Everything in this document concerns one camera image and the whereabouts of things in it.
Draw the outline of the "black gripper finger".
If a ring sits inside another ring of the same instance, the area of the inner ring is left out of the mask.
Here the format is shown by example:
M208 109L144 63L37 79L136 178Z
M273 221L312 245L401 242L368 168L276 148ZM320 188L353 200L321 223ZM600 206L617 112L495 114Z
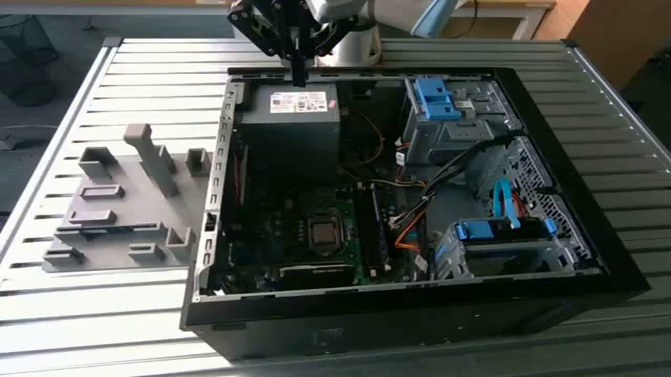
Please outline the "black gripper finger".
M269 57L280 57L282 64L290 69L292 85L298 86L300 56L296 37L290 34L298 25L286 24L280 17L274 24L266 21L252 1L232 2L228 21Z
M308 65L314 57L324 57L334 48L336 44L353 30L359 22L357 16L348 16L329 22L318 31L320 24L312 16L306 16L300 22L300 87L305 86L308 77Z

